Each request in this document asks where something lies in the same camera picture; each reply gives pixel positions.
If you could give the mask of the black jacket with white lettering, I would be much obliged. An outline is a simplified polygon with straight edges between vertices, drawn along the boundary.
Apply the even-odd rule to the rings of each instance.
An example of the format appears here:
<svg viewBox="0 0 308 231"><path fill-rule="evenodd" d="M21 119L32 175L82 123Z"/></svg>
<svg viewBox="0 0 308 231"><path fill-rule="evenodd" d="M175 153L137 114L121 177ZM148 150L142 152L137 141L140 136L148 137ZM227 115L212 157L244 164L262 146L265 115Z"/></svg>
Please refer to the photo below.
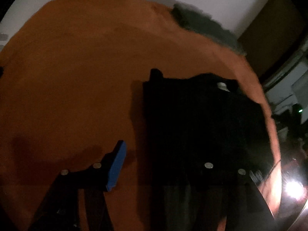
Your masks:
<svg viewBox="0 0 308 231"><path fill-rule="evenodd" d="M153 69L142 109L150 230L184 230L185 161L250 161L257 188L272 170L263 110L235 80L210 73L165 78Z"/></svg>

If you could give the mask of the bright lamp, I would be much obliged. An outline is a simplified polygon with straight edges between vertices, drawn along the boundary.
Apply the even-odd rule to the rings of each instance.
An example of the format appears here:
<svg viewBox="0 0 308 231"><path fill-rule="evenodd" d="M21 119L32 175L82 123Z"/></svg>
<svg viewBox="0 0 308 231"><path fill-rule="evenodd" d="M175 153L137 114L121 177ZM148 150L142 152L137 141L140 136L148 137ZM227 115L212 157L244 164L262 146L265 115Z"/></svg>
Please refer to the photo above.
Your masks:
<svg viewBox="0 0 308 231"><path fill-rule="evenodd" d="M302 201L306 198L307 188L305 179L300 176L291 176L290 174L282 177L282 197L295 201Z"/></svg>

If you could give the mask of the orange fleece blanket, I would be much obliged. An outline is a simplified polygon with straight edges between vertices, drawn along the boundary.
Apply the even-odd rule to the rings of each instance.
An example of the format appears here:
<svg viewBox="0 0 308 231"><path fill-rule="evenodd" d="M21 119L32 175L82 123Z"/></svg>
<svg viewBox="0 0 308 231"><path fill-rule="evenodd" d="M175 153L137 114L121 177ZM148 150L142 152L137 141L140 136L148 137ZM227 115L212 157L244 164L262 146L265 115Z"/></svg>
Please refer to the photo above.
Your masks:
<svg viewBox="0 0 308 231"><path fill-rule="evenodd" d="M104 197L113 230L150 230L143 85L199 74L235 80L264 114L274 165L258 186L273 217L281 154L262 87L244 56L185 30L144 0L54 0L1 51L1 230L29 230L61 171L83 171L126 143Z"/></svg>

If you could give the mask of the dark wooden furniture panel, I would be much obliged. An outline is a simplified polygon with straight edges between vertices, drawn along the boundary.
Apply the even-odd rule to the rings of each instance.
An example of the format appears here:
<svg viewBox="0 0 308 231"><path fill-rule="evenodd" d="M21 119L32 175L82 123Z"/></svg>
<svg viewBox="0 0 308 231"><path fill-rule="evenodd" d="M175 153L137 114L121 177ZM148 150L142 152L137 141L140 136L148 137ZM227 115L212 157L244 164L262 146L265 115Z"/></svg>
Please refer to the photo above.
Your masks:
<svg viewBox="0 0 308 231"><path fill-rule="evenodd" d="M307 0L268 0L239 37L262 85L285 67L307 38Z"/></svg>

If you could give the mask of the dark grey folded cloth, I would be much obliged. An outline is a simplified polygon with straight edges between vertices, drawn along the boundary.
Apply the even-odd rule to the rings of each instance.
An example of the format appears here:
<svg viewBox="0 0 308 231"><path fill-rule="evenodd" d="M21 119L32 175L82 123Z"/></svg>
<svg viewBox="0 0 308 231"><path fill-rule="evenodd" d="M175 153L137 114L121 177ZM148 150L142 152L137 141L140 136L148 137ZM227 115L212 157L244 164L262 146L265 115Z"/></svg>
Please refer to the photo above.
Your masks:
<svg viewBox="0 0 308 231"><path fill-rule="evenodd" d="M195 32L211 38L216 43L228 47L233 52L246 55L242 45L238 42L236 35L225 29L212 16L192 5L176 3L171 11L179 26L185 30Z"/></svg>

